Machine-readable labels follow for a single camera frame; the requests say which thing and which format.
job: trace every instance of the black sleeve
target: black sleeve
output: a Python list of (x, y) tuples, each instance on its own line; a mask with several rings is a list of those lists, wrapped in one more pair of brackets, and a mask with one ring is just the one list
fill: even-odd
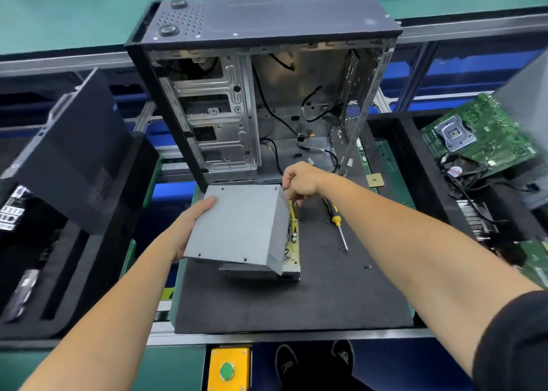
[(548, 291), (504, 306), (479, 343), (472, 369), (477, 391), (548, 389)]

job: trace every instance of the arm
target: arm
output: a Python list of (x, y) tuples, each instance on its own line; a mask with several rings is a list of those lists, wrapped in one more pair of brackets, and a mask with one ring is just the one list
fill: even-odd
[(330, 199), (383, 273), (470, 375), (476, 347), (512, 299), (540, 290), (460, 231), (307, 163), (283, 176), (289, 198)]
[(169, 268), (175, 259), (183, 257), (196, 218), (214, 203), (214, 197), (196, 202), (158, 236), (36, 368), (21, 390), (130, 389)]

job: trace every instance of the green button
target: green button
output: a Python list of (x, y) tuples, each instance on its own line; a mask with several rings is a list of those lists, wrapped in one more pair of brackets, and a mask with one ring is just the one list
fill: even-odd
[(223, 381), (230, 381), (234, 376), (234, 365), (230, 362), (225, 362), (221, 366), (221, 379)]

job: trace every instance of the screwdriver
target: screwdriver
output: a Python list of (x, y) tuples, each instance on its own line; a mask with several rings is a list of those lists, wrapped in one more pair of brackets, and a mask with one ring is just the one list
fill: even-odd
[(339, 209), (337, 209), (337, 206), (335, 206), (331, 200), (327, 200), (326, 198), (322, 197), (323, 201), (325, 202), (325, 205), (327, 206), (327, 211), (329, 212), (329, 215), (331, 216), (331, 221), (339, 228), (339, 232), (341, 233), (342, 241), (344, 242), (344, 247), (346, 248), (346, 253), (350, 254), (348, 252), (348, 245), (346, 244), (346, 239), (344, 238), (343, 230), (341, 229), (341, 217), (339, 215)]

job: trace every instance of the black shoe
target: black shoe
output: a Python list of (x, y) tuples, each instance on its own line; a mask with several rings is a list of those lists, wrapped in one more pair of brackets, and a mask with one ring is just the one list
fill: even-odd
[(288, 386), (293, 380), (295, 372), (299, 365), (297, 357), (293, 350), (286, 343), (281, 344), (276, 349), (276, 372), (282, 385)]
[(339, 365), (352, 375), (354, 369), (354, 349), (348, 340), (335, 340), (331, 346), (331, 354), (340, 362)]

